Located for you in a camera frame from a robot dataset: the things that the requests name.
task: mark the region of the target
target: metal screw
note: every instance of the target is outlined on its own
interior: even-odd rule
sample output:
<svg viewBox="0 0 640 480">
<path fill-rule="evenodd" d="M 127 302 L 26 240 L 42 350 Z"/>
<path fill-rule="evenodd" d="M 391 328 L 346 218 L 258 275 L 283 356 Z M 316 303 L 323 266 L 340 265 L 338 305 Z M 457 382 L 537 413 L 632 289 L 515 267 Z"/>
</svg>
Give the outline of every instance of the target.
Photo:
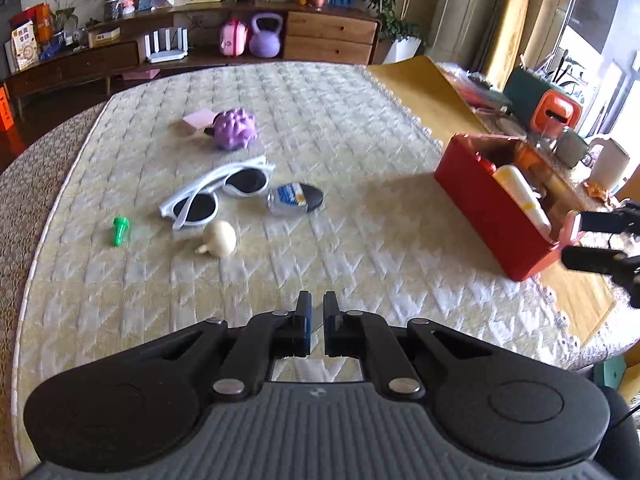
<svg viewBox="0 0 640 480">
<path fill-rule="evenodd" d="M 220 379 L 213 383 L 213 389 L 221 395 L 237 395 L 244 391 L 244 383 L 238 379 Z"/>
<path fill-rule="evenodd" d="M 389 389 L 396 394 L 411 395 L 420 390 L 420 383 L 409 377 L 400 377 L 389 381 Z"/>
</svg>

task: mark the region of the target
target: kettlebell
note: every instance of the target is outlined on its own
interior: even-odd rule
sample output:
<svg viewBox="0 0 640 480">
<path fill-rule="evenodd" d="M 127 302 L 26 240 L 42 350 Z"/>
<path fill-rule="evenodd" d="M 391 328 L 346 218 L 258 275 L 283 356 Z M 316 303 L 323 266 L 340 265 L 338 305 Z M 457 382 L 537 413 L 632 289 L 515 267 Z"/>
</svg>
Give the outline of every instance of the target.
<svg viewBox="0 0 640 480">
<path fill-rule="evenodd" d="M 260 30 L 258 20 L 271 18 L 278 22 L 276 30 Z M 272 12 L 256 14 L 251 20 L 251 28 L 254 32 L 249 41 L 249 50 L 257 57 L 276 57 L 280 51 L 280 31 L 282 30 L 282 16 Z"/>
</svg>

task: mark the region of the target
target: bottle label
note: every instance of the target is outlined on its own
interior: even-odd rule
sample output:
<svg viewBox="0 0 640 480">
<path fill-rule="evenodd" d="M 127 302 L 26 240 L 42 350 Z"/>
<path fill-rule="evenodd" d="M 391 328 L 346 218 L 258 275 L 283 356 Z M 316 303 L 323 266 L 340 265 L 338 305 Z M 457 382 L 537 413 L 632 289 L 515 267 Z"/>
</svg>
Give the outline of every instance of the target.
<svg viewBox="0 0 640 480">
<path fill-rule="evenodd" d="M 278 199 L 284 205 L 294 207 L 306 207 L 305 194 L 302 192 L 300 184 L 287 184 L 277 189 Z"/>
</svg>

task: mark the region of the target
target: bottle with black cap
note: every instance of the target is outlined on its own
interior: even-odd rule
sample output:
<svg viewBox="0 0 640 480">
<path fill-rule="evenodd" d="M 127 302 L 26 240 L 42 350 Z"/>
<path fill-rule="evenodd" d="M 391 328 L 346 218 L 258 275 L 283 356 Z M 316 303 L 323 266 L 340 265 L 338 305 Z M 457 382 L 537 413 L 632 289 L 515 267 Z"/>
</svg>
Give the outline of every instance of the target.
<svg viewBox="0 0 640 480">
<path fill-rule="evenodd" d="M 269 209 L 278 216 L 298 216 L 311 213 L 322 205 L 324 194 L 315 186 L 293 182 L 269 193 Z"/>
</svg>

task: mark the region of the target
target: gray cup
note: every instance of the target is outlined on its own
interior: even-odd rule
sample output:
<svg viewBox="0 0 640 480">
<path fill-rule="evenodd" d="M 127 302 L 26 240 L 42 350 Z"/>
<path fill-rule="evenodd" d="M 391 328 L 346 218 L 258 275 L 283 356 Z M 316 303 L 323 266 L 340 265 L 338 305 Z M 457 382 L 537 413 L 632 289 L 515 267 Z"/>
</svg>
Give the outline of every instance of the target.
<svg viewBox="0 0 640 480">
<path fill-rule="evenodd" d="M 565 166 L 574 168 L 589 153 L 589 145 L 571 128 L 564 128 L 554 153 Z"/>
</svg>

